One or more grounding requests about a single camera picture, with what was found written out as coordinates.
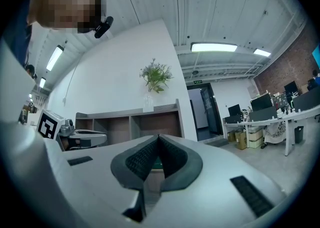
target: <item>brick wall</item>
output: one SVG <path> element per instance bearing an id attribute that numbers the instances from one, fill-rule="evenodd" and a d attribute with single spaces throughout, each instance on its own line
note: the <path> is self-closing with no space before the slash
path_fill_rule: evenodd
<path id="1" fill-rule="evenodd" d="M 266 70 L 254 78 L 260 94 L 284 92 L 284 86 L 295 81 L 299 90 L 312 78 L 312 71 L 319 71 L 312 55 L 319 44 L 311 22 L 307 22 L 300 35 L 290 47 Z"/>

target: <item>green plant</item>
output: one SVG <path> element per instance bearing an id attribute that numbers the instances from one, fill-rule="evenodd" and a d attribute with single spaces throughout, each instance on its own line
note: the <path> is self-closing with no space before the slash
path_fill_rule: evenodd
<path id="1" fill-rule="evenodd" d="M 152 59 L 152 62 L 143 69 L 140 69 L 139 74 L 146 81 L 146 86 L 148 86 L 148 91 L 151 92 L 154 90 L 159 94 L 160 91 L 164 91 L 160 84 L 166 85 L 170 79 L 172 79 L 172 73 L 170 72 L 171 66 L 165 64 L 155 63 L 155 58 Z"/>

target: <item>desk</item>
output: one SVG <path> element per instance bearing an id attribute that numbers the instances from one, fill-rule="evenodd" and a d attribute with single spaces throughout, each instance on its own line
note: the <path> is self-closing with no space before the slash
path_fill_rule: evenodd
<path id="1" fill-rule="evenodd" d="M 288 114 L 285 114 L 282 118 L 272 118 L 268 120 L 262 120 L 262 121 L 252 121 L 252 122 L 240 122 L 240 123 L 229 123 L 229 124 L 223 124 L 223 136 L 225 139 L 227 139 L 227 133 L 228 129 L 227 127 L 239 127 L 239 126 L 245 126 L 246 131 L 246 138 L 249 140 L 249 127 L 256 127 L 256 126 L 267 126 L 271 123 L 276 122 L 285 122 L 285 152 L 284 155 L 288 156 L 289 154 L 289 148 L 291 145 L 295 144 L 295 138 L 292 130 L 292 123 L 300 120 L 304 120 L 310 117 L 314 117 L 316 115 L 320 115 L 320 105 L 304 111 L 299 112 L 290 112 Z"/>

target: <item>fluorescent light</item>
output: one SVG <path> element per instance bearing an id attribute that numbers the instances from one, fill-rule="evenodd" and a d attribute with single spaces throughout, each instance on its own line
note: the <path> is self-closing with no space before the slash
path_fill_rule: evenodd
<path id="1" fill-rule="evenodd" d="M 62 52 L 64 51 L 64 48 L 60 45 L 58 45 L 55 50 L 53 51 L 52 56 L 50 57 L 50 60 L 48 62 L 48 64 L 46 65 L 46 69 L 51 71 L 52 68 L 54 67 L 56 61 L 58 60 L 58 58 L 60 57 L 60 55 L 62 54 Z"/>
<path id="2" fill-rule="evenodd" d="M 268 57 L 271 55 L 271 53 L 269 53 L 267 51 L 260 50 L 260 49 L 256 49 L 253 53 L 257 54 L 257 55 L 265 56 L 265 57 Z"/>
<path id="3" fill-rule="evenodd" d="M 203 52 L 203 51 L 227 51 L 235 52 L 237 45 L 223 44 L 223 43 L 192 43 L 191 52 Z"/>
<path id="4" fill-rule="evenodd" d="M 46 83 L 46 79 L 45 78 L 41 78 L 39 87 L 43 88 L 45 86 L 45 83 Z"/>

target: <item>wooden shelf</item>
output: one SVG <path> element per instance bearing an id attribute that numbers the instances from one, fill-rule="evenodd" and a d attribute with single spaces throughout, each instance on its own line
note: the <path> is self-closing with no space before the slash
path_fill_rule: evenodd
<path id="1" fill-rule="evenodd" d="M 93 119 L 76 119 L 75 120 L 75 128 L 77 130 L 93 130 Z"/>
<path id="2" fill-rule="evenodd" d="M 132 139 L 157 134 L 182 135 L 177 111 L 131 116 L 130 127 Z"/>
<path id="3" fill-rule="evenodd" d="M 130 140 L 129 117 L 97 118 L 93 130 L 107 134 L 107 144 L 114 145 Z"/>
<path id="4" fill-rule="evenodd" d="M 106 133 L 107 145 L 157 134 L 184 137 L 178 99 L 174 104 L 154 109 L 151 112 L 143 112 L 141 108 L 93 114 L 78 112 L 75 128 Z"/>

